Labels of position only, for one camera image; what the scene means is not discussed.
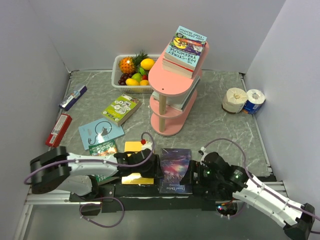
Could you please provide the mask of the purple shrink-wrapped Robinson Crusoe book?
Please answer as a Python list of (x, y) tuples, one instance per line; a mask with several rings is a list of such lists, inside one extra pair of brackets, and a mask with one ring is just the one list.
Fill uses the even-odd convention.
[(160, 150), (160, 167), (163, 178), (159, 182), (160, 194), (192, 194), (190, 185), (182, 185), (192, 152), (186, 148), (162, 148)]

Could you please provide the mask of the grey Great Gatsby book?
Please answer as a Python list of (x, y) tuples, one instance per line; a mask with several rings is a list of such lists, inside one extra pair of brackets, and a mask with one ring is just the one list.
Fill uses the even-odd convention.
[(197, 76), (195, 78), (195, 80), (193, 81), (190, 89), (186, 93), (184, 93), (183, 95), (179, 95), (179, 96), (175, 96), (175, 97), (168, 97), (167, 96), (166, 97), (166, 104), (168, 106), (172, 107), (172, 108), (181, 107), (185, 103), (185, 101), (186, 101), (187, 97), (189, 96), (189, 94), (193, 91), (193, 89), (195, 89), (197, 87), (198, 82), (200, 80), (201, 80), (201, 77)]

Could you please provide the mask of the red 13-Storey Treehouse book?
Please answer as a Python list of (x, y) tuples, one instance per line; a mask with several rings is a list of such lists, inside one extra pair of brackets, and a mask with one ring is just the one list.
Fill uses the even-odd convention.
[(169, 60), (167, 60), (166, 58), (163, 58), (162, 59), (162, 65), (167, 65), (167, 66), (171, 66), (171, 67), (180, 67), (180, 68), (184, 68), (184, 69), (186, 69), (186, 70), (189, 70), (189, 71), (195, 71), (194, 69), (190, 69), (190, 68), (187, 68), (187, 67), (184, 67), (184, 66), (182, 66), (182, 65), (179, 65), (179, 64), (177, 64), (177, 63), (174, 63), (174, 62), (172, 62), (172, 61), (169, 61)]

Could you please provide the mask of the blue 143-Storey Treehouse book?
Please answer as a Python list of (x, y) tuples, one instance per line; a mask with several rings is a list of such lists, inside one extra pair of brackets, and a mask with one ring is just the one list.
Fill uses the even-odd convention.
[(164, 51), (163, 58), (188, 69), (195, 70), (205, 50), (207, 37), (179, 26)]

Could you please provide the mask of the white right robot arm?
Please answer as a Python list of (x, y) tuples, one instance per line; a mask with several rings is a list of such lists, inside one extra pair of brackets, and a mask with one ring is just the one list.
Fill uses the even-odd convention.
[(228, 164), (217, 152), (191, 160), (180, 181), (193, 195), (214, 201), (240, 200), (259, 210), (282, 227), (292, 240), (307, 240), (315, 222), (315, 208), (281, 195), (245, 168)]

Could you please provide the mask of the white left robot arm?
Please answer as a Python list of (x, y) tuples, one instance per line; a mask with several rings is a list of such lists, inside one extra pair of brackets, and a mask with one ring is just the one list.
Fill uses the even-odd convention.
[(152, 179), (164, 176), (159, 156), (149, 148), (107, 156), (85, 156), (67, 152), (66, 147), (61, 146), (31, 160), (30, 170), (24, 183), (31, 186), (33, 194), (62, 190), (88, 201), (99, 195), (96, 175), (121, 178), (139, 173), (143, 178)]

